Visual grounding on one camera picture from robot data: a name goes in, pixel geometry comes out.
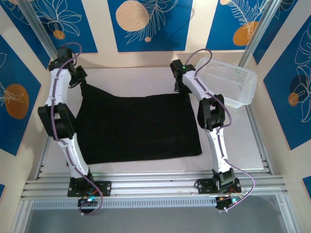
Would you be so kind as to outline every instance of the black fabric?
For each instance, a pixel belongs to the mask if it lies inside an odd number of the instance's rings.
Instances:
[[[78,144],[87,164],[202,153],[188,94],[116,97],[81,84]]]

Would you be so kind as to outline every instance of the basket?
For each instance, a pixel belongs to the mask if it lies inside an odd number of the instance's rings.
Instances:
[[[196,69],[207,61],[208,58],[201,58]],[[239,108],[252,102],[257,74],[251,70],[211,60],[198,72],[198,76],[211,91],[223,95],[226,105]]]

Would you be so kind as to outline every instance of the leaf drawing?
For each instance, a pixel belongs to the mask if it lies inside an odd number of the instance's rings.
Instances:
[[[247,28],[248,39],[253,34],[254,22],[262,15],[269,1],[270,0],[263,0],[263,2],[259,4],[259,0],[257,0],[253,8],[250,7],[248,0],[230,0],[227,4],[231,7],[231,12],[233,16],[239,20],[240,25]]]
[[[52,32],[68,32],[80,36],[75,23],[81,21],[82,15],[67,10],[67,0],[34,0],[32,6],[41,22]]]
[[[174,0],[174,3],[169,7],[168,2],[172,0],[142,0],[140,3],[145,7],[149,15],[148,24],[139,31],[127,32],[125,38],[129,38],[126,44],[133,42],[134,40],[143,40],[146,37],[152,38],[157,30],[161,30],[161,25],[165,26],[165,16],[166,12],[173,9],[178,0]]]
[[[295,63],[298,65],[297,73],[299,83],[290,95],[289,102],[294,106],[301,103],[301,122],[307,123],[311,120],[311,69],[308,66],[311,61],[311,23],[303,33],[297,53]]]
[[[0,53],[0,68],[4,65],[6,56],[7,54],[3,52]],[[8,101],[9,103],[10,100],[15,100],[17,102],[23,103],[23,100],[21,99],[22,96],[23,94],[15,95],[7,91],[2,85],[2,83],[0,82],[0,106],[3,106],[6,101]]]
[[[22,11],[18,7],[18,5],[10,2],[9,0],[1,0],[1,1],[6,6],[6,8],[8,8],[10,10],[11,14],[15,18],[17,18],[18,20],[22,21],[24,24],[29,25],[27,19],[25,18],[24,14],[22,13]]]
[[[274,16],[279,19],[281,11],[289,11],[294,5],[295,0],[282,0]]]

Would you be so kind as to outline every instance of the white platform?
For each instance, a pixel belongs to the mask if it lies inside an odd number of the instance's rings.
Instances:
[[[121,97],[144,97],[174,93],[174,78],[168,67],[161,68],[110,68],[86,69],[87,83]],[[191,104],[197,115],[198,101],[190,95]],[[76,116],[82,102],[81,89],[69,90],[67,105]],[[225,144],[229,161],[242,169],[263,169],[257,144],[245,107],[228,107],[233,124],[224,129]],[[202,154],[166,160],[119,162],[90,165],[91,172],[143,172],[143,171],[198,171],[211,170],[212,157],[207,136],[198,126]],[[43,173],[69,172],[66,160],[55,141],[50,144]]]

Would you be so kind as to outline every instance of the orange circle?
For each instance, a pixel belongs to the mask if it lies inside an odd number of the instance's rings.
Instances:
[[[253,21],[237,29],[233,36],[233,43],[236,46],[247,45],[255,31],[255,28],[257,27],[257,24],[258,22]]]
[[[221,5],[227,5],[231,0],[220,0]]]
[[[54,35],[54,37],[55,37],[56,39],[59,39],[59,40],[65,39],[65,33],[63,33],[63,32],[60,31],[60,30],[55,30],[55,31],[53,32],[53,35]]]
[[[299,96],[293,92],[288,96],[288,103],[295,107],[298,104]]]
[[[135,32],[143,29],[149,22],[147,9],[136,0],[122,3],[116,11],[118,25],[125,31]]]
[[[6,91],[15,96],[22,95],[19,98],[20,101],[13,99],[5,101],[5,108],[11,117],[18,120],[23,119],[26,116],[29,107],[29,96],[27,90],[20,84],[11,84],[6,88]]]

